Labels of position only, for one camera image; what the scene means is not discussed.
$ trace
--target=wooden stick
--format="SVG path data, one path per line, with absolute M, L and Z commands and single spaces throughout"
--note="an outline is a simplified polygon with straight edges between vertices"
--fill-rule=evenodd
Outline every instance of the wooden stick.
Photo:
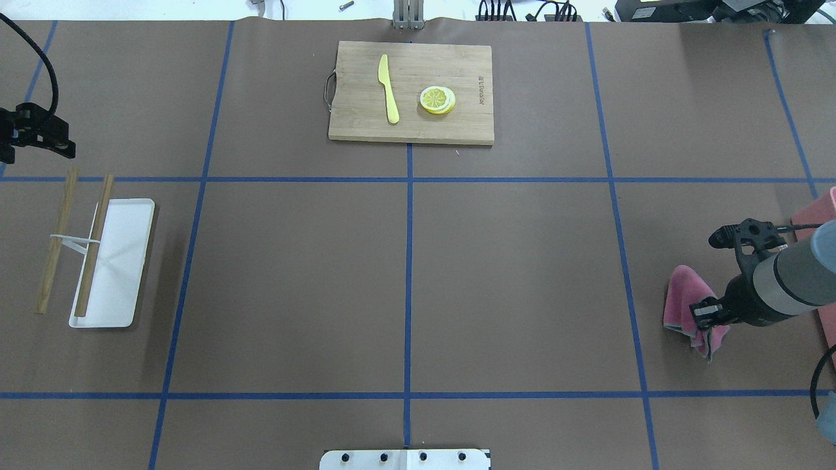
M 55 233 L 65 235 L 67 223 L 69 222 L 69 209 L 73 204 L 75 184 L 79 180 L 79 169 L 71 168 L 67 173 L 67 180 L 64 182 L 64 198 L 61 199 L 61 208 L 58 212 L 58 221 L 55 222 Z M 38 293 L 38 304 L 35 306 L 35 314 L 47 313 L 49 295 L 52 293 L 52 284 L 55 280 L 55 270 L 58 268 L 58 256 L 61 254 L 61 239 L 51 237 L 47 255 L 47 265 L 43 269 L 41 289 Z
M 99 198 L 99 205 L 96 207 L 96 215 L 93 219 L 93 230 L 90 231 L 90 239 L 99 241 L 102 239 L 111 192 L 113 192 L 113 175 L 105 175 L 104 183 L 102 184 L 102 195 Z M 87 314 L 87 303 L 90 301 L 90 288 L 93 287 L 93 272 L 96 270 L 96 260 L 99 258 L 100 244 L 90 243 L 87 245 L 87 256 L 84 258 L 84 267 L 81 271 L 79 298 L 75 303 L 74 315 L 77 317 L 83 317 Z

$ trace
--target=knife handle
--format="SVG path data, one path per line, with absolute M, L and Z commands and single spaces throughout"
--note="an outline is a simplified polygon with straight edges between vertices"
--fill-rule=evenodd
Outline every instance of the knife handle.
M 395 103 L 395 94 L 392 93 L 392 85 L 384 84 L 383 88 L 386 90 L 386 119 L 390 124 L 398 124 L 400 114 L 398 113 L 398 105 Z

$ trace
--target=white metal plate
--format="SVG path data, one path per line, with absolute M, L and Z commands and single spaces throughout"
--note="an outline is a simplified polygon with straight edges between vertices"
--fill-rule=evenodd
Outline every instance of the white metal plate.
M 73 308 L 69 311 L 71 327 L 124 328 L 134 321 L 153 219 L 154 202 L 151 199 L 110 200 L 87 315 L 73 315 L 79 300 L 79 275 Z
M 491 451 L 485 449 L 409 449 L 328 451 L 319 470 L 490 470 Z

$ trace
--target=pink object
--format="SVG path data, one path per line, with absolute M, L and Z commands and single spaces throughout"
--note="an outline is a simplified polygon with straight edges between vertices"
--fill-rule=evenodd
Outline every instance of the pink object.
M 825 223 L 836 219 L 836 186 L 830 188 L 819 199 L 816 199 L 809 206 L 798 211 L 793 216 L 794 224 L 804 223 Z M 815 230 L 799 230 L 795 232 L 798 240 L 813 235 Z M 818 309 L 818 320 L 822 323 L 824 337 L 828 345 L 836 344 L 836 304 L 825 305 Z M 833 358 L 833 365 L 836 365 L 836 357 Z
M 691 347 L 711 362 L 712 354 L 720 347 L 723 336 L 728 333 L 730 327 L 715 326 L 706 332 L 696 328 L 690 305 L 706 297 L 716 297 L 706 281 L 693 269 L 685 265 L 677 266 L 670 275 L 662 322 L 665 328 L 691 338 Z

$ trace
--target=lemon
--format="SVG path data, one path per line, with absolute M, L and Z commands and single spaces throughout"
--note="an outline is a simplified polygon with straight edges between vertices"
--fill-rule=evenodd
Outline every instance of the lemon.
M 456 106 L 456 95 L 447 87 L 428 86 L 421 92 L 421 106 L 434 115 L 444 115 Z

